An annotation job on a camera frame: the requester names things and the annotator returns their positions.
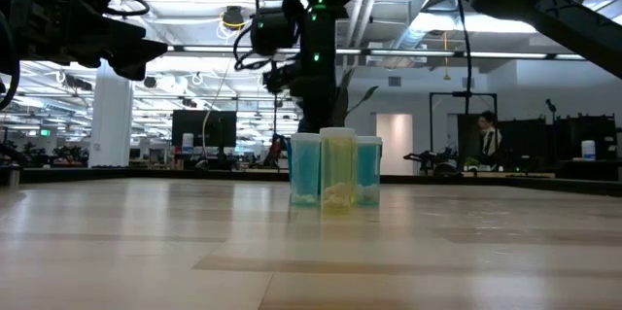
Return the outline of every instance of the yellow container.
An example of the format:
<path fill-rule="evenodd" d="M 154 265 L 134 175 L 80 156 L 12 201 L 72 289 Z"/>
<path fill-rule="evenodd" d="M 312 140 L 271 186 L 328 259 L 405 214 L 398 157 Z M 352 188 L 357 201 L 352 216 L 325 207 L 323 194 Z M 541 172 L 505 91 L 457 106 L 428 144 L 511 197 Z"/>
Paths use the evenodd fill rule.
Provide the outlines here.
<path fill-rule="evenodd" d="M 347 214 L 357 188 L 357 135 L 354 129 L 320 130 L 322 139 L 322 212 Z"/>

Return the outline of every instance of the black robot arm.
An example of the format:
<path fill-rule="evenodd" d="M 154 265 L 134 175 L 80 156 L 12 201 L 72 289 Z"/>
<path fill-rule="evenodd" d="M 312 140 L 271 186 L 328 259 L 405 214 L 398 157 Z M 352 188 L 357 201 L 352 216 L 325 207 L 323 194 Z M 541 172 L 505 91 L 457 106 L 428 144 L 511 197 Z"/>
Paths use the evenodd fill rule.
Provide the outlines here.
<path fill-rule="evenodd" d="M 344 17 L 350 0 L 283 0 L 281 11 L 259 11 L 251 34 L 257 53 L 272 55 L 290 48 L 300 37 L 299 63 L 289 71 L 292 96 L 302 98 L 310 128 L 330 126 L 331 105 L 336 92 L 334 24 Z M 477 12 L 491 17 L 522 20 L 605 70 L 622 78 L 622 26 L 572 0 L 467 0 Z M 270 84 L 270 74 L 264 82 Z"/>
<path fill-rule="evenodd" d="M 14 75 L 16 60 L 79 62 L 98 67 L 108 60 L 117 74 L 145 78 L 145 63 L 164 54 L 166 44 L 145 40 L 146 30 L 105 15 L 136 16 L 109 8 L 111 0 L 0 0 L 0 44 L 12 51 L 0 59 L 0 72 Z"/>

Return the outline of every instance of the transparent cup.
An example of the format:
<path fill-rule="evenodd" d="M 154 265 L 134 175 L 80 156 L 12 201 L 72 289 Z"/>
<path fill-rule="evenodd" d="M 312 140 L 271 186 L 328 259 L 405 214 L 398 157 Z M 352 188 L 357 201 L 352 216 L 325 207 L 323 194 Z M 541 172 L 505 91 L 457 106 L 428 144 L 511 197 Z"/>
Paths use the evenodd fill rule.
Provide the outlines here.
<path fill-rule="evenodd" d="M 382 139 L 377 136 L 359 136 L 357 144 L 359 147 L 357 204 L 378 205 L 380 203 Z"/>
<path fill-rule="evenodd" d="M 322 212 L 346 214 L 354 203 L 357 187 L 357 136 L 351 128 L 323 128 Z"/>
<path fill-rule="evenodd" d="M 292 135 L 291 146 L 292 205 L 317 205 L 320 191 L 320 135 L 294 134 Z"/>

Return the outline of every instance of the computer screen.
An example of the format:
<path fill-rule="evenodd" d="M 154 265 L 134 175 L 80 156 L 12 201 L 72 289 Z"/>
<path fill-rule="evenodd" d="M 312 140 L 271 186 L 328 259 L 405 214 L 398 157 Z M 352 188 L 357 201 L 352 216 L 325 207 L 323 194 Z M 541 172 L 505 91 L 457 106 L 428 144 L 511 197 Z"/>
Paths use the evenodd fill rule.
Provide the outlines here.
<path fill-rule="evenodd" d="M 203 119 L 208 111 L 173 111 L 173 146 L 182 146 L 184 134 L 194 136 L 194 145 L 201 146 Z M 205 124 L 205 146 L 235 147 L 237 113 L 235 111 L 212 111 Z"/>

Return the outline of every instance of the person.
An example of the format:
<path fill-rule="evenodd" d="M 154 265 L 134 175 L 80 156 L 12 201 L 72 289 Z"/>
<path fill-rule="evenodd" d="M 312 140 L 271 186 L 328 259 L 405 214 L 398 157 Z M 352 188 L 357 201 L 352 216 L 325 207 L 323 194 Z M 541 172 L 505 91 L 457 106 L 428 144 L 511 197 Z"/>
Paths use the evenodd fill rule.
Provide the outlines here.
<path fill-rule="evenodd" d="M 479 116 L 478 125 L 482 134 L 480 163 L 494 168 L 498 164 L 501 145 L 501 132 L 497 129 L 497 117 L 493 112 L 486 111 Z"/>

